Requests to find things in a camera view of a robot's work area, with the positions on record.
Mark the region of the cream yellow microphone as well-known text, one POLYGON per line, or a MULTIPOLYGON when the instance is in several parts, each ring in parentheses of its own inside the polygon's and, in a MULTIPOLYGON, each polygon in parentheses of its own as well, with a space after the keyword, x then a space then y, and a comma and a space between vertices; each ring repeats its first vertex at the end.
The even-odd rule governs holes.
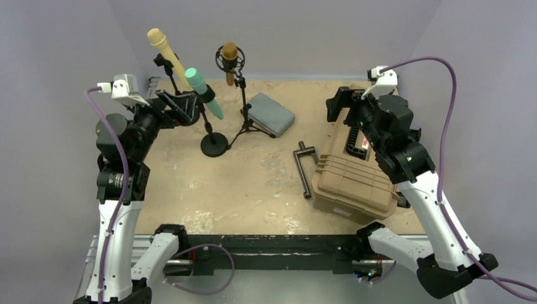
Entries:
POLYGON ((170 47, 166 35, 159 28, 152 28, 148 31, 147 37, 153 47, 155 47, 159 53, 163 56, 164 59, 169 61, 172 64, 172 70, 180 78, 184 87, 191 91, 192 87, 189 85, 185 76, 185 68, 182 66, 178 56, 170 47))

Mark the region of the black round-base stand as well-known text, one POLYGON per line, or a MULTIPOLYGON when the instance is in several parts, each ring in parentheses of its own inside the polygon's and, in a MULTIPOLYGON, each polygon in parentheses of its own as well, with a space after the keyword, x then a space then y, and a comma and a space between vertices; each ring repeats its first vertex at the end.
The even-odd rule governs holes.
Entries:
POLYGON ((156 55, 156 57, 153 59, 153 61, 154 61, 156 66, 163 67, 166 75, 169 77, 169 79, 171 81, 171 84, 173 86, 174 92, 173 93, 168 92, 168 93, 173 94, 173 95, 181 95, 181 94, 184 94, 184 93, 192 92, 196 96, 196 99, 197 99, 197 95, 196 95, 195 92, 193 92, 193 91, 181 92, 179 90, 179 88, 177 87, 177 84, 175 82, 175 79, 174 79, 174 71, 172 70, 172 67, 173 67, 172 64, 169 61, 167 61, 166 59, 164 59, 163 56, 160 53, 158 53, 156 55))
POLYGON ((202 97, 198 96, 196 100, 200 115, 203 117, 206 136, 200 142, 200 148, 205 156, 216 158, 223 155, 228 149, 227 138, 218 132, 214 132, 211 123, 208 121, 205 113, 205 103, 202 97))

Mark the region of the mint green microphone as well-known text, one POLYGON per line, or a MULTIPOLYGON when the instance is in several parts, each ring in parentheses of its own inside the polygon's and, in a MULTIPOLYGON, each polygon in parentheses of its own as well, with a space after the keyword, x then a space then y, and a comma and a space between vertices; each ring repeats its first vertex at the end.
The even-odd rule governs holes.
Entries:
POLYGON ((215 99, 214 91, 206 84, 204 76, 195 68, 188 68, 184 75, 188 84, 194 89, 198 96, 202 97, 202 101, 207 105, 213 115, 218 119, 223 120, 224 113, 215 99))

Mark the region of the black tripod shock-mount stand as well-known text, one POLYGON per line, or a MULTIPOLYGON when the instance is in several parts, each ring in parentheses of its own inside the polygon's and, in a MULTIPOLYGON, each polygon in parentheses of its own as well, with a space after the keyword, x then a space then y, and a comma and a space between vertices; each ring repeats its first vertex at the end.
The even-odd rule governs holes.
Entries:
MULTIPOLYGON (((242 69, 244 68, 245 66, 245 63, 246 63, 246 58, 245 58, 245 54, 243 52, 243 50, 238 47, 238 58, 237 58, 237 65, 234 69, 234 86, 240 88, 241 90, 241 97, 242 97, 242 108, 240 110, 240 113, 242 114, 243 116, 243 124, 242 124, 242 127, 241 127, 241 130, 235 135, 235 137, 233 138, 233 140, 231 141, 231 143, 228 144, 228 150, 231 149, 232 145, 235 143, 235 141, 238 139, 238 137, 242 134, 246 134, 246 133, 251 133, 251 132, 261 132, 262 134, 265 134, 267 136, 269 136, 270 138, 274 139, 275 136, 269 132, 267 132, 266 130, 263 130, 259 127, 256 127, 254 126, 254 121, 252 121, 252 119, 250 119, 248 117, 248 110, 249 110, 249 107, 247 106, 247 102, 246 102, 246 79, 244 78, 243 74, 242 74, 242 69)), ((224 66, 223 66, 223 59, 222 59, 222 55, 221 55, 221 50, 222 50, 222 46, 220 46, 216 53, 215 53, 215 63, 218 67, 219 70, 224 71, 224 66)))

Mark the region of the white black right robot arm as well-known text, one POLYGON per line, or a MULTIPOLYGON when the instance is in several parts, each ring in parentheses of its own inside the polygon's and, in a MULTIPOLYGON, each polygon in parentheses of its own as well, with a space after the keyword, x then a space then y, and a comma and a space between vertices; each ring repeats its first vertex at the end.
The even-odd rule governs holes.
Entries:
POLYGON ((358 128, 375 153, 379 168, 408 200, 427 234, 423 246, 375 222, 357 232, 355 248, 365 258, 375 253, 392 258, 414 272, 425 291, 442 299, 464 289, 488 270, 497 268, 494 255, 484 253, 458 221, 439 175, 418 131, 408 101, 387 94, 378 98, 363 89, 340 87, 326 101, 327 121, 349 110, 344 123, 358 128))

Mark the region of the gold brown microphone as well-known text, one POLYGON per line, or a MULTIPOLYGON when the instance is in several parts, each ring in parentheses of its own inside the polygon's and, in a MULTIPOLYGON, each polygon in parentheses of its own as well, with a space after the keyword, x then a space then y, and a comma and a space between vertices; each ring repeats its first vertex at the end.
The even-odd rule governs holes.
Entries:
POLYGON ((234 69, 237 65, 238 48, 234 42, 226 42, 222 46, 221 55, 228 86, 234 85, 234 69))

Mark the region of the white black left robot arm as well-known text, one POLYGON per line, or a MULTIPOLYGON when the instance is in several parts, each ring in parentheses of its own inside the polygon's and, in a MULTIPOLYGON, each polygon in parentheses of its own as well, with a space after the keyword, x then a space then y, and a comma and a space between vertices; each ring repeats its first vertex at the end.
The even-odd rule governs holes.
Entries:
POLYGON ((136 225, 144 204, 150 169, 144 160, 158 133, 197 119, 193 94, 139 100, 129 106, 132 118, 105 115, 95 102, 99 117, 96 144, 99 150, 97 200, 99 233, 94 267, 78 303, 150 303, 155 286, 163 280, 170 257, 187 255, 186 229, 162 224, 138 261, 132 254, 136 225))

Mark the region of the tan hard equipment case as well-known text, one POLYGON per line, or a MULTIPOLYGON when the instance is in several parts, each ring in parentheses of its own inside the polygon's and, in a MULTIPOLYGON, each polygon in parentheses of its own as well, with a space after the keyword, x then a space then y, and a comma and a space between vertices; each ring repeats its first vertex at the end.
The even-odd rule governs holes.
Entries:
POLYGON ((399 196, 378 167, 363 133, 344 124, 349 107, 341 110, 335 122, 329 122, 329 133, 312 179, 312 205, 368 225, 394 214, 399 196))

